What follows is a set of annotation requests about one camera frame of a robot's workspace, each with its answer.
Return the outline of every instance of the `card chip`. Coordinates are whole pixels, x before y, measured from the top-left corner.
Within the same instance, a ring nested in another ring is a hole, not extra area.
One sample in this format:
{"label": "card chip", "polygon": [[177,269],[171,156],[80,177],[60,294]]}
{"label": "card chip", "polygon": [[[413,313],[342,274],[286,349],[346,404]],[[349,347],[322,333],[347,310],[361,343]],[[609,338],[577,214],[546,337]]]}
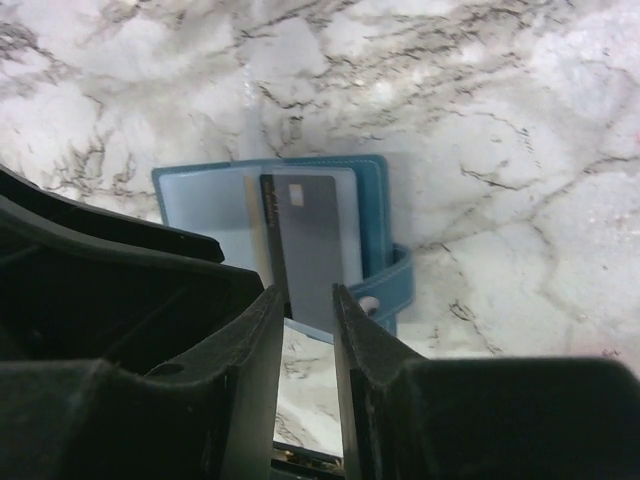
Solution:
{"label": "card chip", "polygon": [[304,196],[302,195],[302,185],[299,183],[289,184],[289,198],[294,207],[304,207]]}

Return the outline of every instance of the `marble surface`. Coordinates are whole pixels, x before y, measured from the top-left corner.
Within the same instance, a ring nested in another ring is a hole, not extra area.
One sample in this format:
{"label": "marble surface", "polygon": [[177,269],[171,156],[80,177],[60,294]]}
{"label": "marble surface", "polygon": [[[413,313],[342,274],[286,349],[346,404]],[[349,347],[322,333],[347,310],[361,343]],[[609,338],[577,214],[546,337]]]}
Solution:
{"label": "marble surface", "polygon": [[[4,0],[0,161],[159,221],[156,166],[382,153],[428,357],[640,373],[637,0]],[[340,453],[333,352],[287,330],[276,439]]]}

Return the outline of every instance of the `wallet strap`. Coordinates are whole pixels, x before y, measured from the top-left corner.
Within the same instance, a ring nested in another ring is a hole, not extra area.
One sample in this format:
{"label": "wallet strap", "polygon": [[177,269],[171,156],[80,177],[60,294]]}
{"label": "wallet strap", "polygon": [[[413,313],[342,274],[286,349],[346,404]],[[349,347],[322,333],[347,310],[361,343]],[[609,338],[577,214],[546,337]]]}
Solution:
{"label": "wallet strap", "polygon": [[351,294],[361,300],[372,297],[379,306],[371,318],[396,334],[395,315],[413,302],[415,282],[411,250],[406,245],[393,245],[393,264],[364,282],[349,288]]}

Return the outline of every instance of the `marble countertop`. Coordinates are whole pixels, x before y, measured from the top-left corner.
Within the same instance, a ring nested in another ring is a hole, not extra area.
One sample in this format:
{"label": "marble countertop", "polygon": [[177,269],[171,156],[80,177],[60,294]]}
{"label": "marble countertop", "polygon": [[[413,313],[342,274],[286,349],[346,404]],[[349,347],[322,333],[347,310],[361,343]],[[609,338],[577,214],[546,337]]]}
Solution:
{"label": "marble countertop", "polygon": [[[379,153],[427,357],[640,373],[637,0],[6,0],[0,161],[159,221],[157,166]],[[332,348],[285,334],[276,439],[341,452]]]}

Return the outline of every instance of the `card holder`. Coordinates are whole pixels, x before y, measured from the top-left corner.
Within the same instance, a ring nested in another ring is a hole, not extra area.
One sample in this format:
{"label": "card holder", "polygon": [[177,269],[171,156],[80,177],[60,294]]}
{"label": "card holder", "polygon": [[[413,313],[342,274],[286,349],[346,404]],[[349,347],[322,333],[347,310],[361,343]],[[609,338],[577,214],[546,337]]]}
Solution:
{"label": "card holder", "polygon": [[[259,176],[279,167],[349,168],[357,179],[362,270],[364,281],[350,286],[370,316],[396,333],[395,315],[414,298],[410,250],[391,236],[386,159],[379,155],[308,157],[286,160],[246,160],[157,168],[152,177],[163,223],[197,233],[222,219],[246,229],[247,235],[214,236],[234,264],[258,271],[265,285],[273,283],[261,210]],[[290,326],[319,340],[332,342],[330,332],[288,321]]]}

